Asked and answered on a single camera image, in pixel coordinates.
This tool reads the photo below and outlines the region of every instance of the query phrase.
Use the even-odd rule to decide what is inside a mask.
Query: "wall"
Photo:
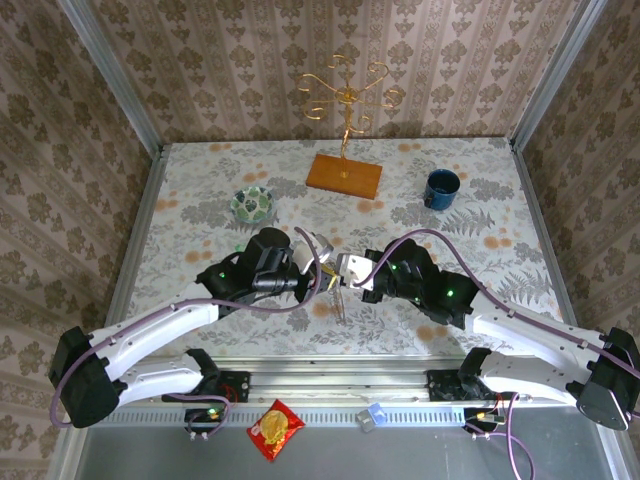
[[[609,1],[524,158],[578,320],[640,344],[640,2]]]
[[[104,321],[150,159],[55,2],[0,2],[0,72],[0,478],[44,478],[48,364]]]
[[[355,59],[391,67],[372,135],[499,135],[515,127],[578,0],[93,0],[112,50],[164,142],[337,137],[304,118],[295,79]],[[365,109],[373,113],[374,109]]]

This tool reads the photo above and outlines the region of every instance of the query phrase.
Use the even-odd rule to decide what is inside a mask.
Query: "chip bag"
[[[247,433],[258,450],[273,462],[282,447],[302,427],[304,422],[284,403],[276,400],[262,418],[247,429]]]

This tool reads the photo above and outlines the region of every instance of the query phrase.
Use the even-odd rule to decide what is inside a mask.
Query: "gray floor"
[[[532,451],[539,480],[611,479],[594,424],[575,409],[520,409],[514,433]],[[243,428],[208,442],[182,429],[93,428],[77,480],[91,479],[512,479],[504,439],[462,429],[305,428],[270,464]],[[527,462],[516,447],[523,478]]]

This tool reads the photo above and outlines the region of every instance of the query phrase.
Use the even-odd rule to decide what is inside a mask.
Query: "table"
[[[164,181],[135,280],[129,316],[181,291],[211,263],[243,248],[256,228],[237,223],[233,193],[263,185],[277,199],[271,224],[296,239],[300,225],[323,233],[337,251],[364,254],[401,234],[444,232],[479,278],[499,294],[561,320],[531,213],[505,139],[353,140],[349,157],[383,166],[374,201],[308,188],[316,153],[336,155],[340,142],[188,143],[171,146]],[[452,207],[434,212],[421,201],[429,172],[455,171],[461,189]],[[438,239],[416,238],[443,269],[461,271]],[[323,294],[289,315],[236,312],[176,339],[159,354],[204,348],[211,356],[464,355],[474,346],[509,350],[495,339],[435,324],[408,302],[370,305],[360,293]],[[292,305],[292,298],[264,306]]]

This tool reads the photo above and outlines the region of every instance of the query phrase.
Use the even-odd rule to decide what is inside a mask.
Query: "wooden base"
[[[380,165],[347,160],[347,171],[349,175],[346,178],[342,177],[342,159],[319,153],[313,161],[306,184],[308,187],[354,197],[369,200],[376,198],[378,182],[382,174]]]

